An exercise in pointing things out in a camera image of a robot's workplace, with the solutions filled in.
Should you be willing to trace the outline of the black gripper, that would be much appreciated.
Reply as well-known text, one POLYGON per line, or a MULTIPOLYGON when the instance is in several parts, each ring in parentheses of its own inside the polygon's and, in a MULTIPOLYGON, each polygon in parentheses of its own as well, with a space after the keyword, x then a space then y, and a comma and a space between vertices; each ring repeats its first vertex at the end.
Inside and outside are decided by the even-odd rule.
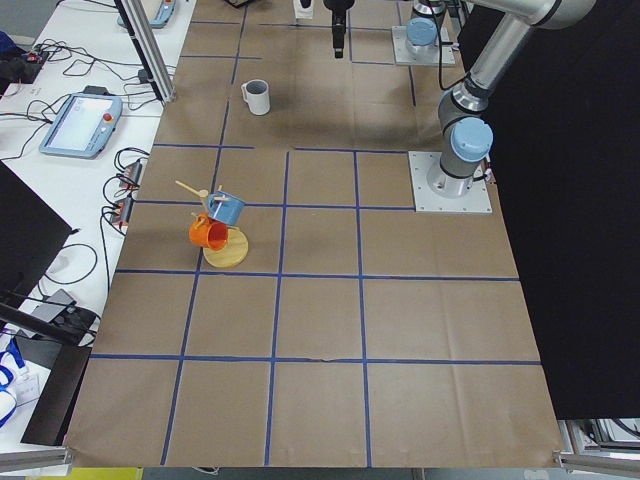
POLYGON ((346 32, 344 15, 353 7, 354 3, 354 0, 323 0, 324 6, 333 13, 331 29, 332 47, 335 58, 344 56, 344 38, 346 32))

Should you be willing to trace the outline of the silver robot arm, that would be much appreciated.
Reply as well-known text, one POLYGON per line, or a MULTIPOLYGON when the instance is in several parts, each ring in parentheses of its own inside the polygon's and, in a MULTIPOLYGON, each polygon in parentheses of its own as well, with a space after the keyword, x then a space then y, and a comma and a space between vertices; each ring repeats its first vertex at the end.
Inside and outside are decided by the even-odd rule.
POLYGON ((474 183, 474 173, 488 155, 493 132, 481 119, 497 84, 536 28, 563 29, 579 22, 593 1, 481 1, 504 16, 465 77, 444 90, 438 118, 444 137, 438 162, 427 183, 444 198, 460 198, 474 183))
POLYGON ((443 1, 415 0, 410 20, 406 23, 406 47, 414 55, 437 49, 445 17, 443 1))

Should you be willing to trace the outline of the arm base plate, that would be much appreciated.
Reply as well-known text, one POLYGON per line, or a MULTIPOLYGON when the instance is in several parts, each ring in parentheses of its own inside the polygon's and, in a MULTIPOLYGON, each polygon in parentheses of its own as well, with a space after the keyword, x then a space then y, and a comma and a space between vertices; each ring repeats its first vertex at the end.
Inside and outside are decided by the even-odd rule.
POLYGON ((440 152, 408 152, 415 210, 418 213, 491 213, 481 167, 468 179, 455 179, 441 170, 440 157, 440 152))
POLYGON ((397 65, 421 65, 437 67, 439 62, 445 67, 456 63, 451 46, 439 49, 438 40, 448 41, 448 33, 441 29, 438 36, 434 28, 419 33, 416 27, 394 26, 391 29, 394 60, 397 65))

